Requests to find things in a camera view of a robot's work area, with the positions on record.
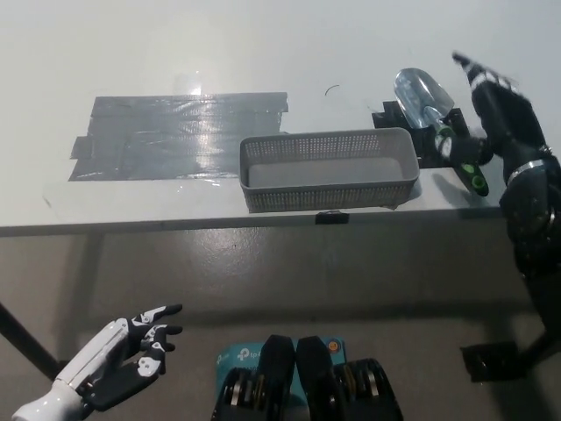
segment black stand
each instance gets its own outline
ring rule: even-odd
[[[465,368],[472,382],[504,382],[526,377],[528,372],[557,352],[557,341],[544,332],[526,350],[515,342],[474,345],[462,348]]]
[[[397,101],[384,101],[383,106],[384,112],[372,114],[374,127],[377,129],[400,127],[407,130],[413,140],[413,146],[421,168],[449,168],[451,166],[449,162],[444,161],[435,147],[435,129],[431,127],[412,129]],[[452,127],[458,136],[470,135],[464,115],[459,108],[452,109],[444,122]]]
[[[0,303],[0,333],[49,380],[53,381],[64,364],[58,362]]]

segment gray floor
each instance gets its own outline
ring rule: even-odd
[[[339,335],[384,365],[406,419],[560,419],[561,356],[473,384],[459,348],[540,331],[500,220],[0,240],[0,299],[72,356],[108,320],[181,302],[168,373],[93,420],[209,419],[215,358],[270,333]],[[0,419],[48,382],[0,339]]]

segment white table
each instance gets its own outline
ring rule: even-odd
[[[237,180],[67,182],[96,96],[180,95],[193,82],[203,93],[281,91],[282,131],[363,129],[394,98],[396,73],[418,67],[477,126],[458,49],[520,83],[560,153],[560,16],[554,0],[3,2],[0,235],[313,223],[315,212],[251,215]],[[451,169],[423,170],[420,196],[395,211],[349,210],[351,221],[496,212],[500,163],[486,171],[486,199]]]

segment teal box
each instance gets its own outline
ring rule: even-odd
[[[327,346],[331,354],[333,364],[342,364],[346,362],[344,355],[344,342],[341,338],[322,338],[323,343]],[[296,349],[298,339],[293,339]],[[220,394],[220,388],[226,379],[226,375],[235,367],[256,369],[259,364],[261,355],[261,347],[265,342],[252,342],[244,344],[235,344],[225,349],[217,358],[217,397]],[[302,385],[298,370],[295,367],[295,374],[292,379],[290,388],[290,401],[288,407],[308,406],[306,395]]]

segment mesh basket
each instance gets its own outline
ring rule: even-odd
[[[411,136],[399,128],[256,137],[240,148],[251,212],[395,207],[419,176]]]

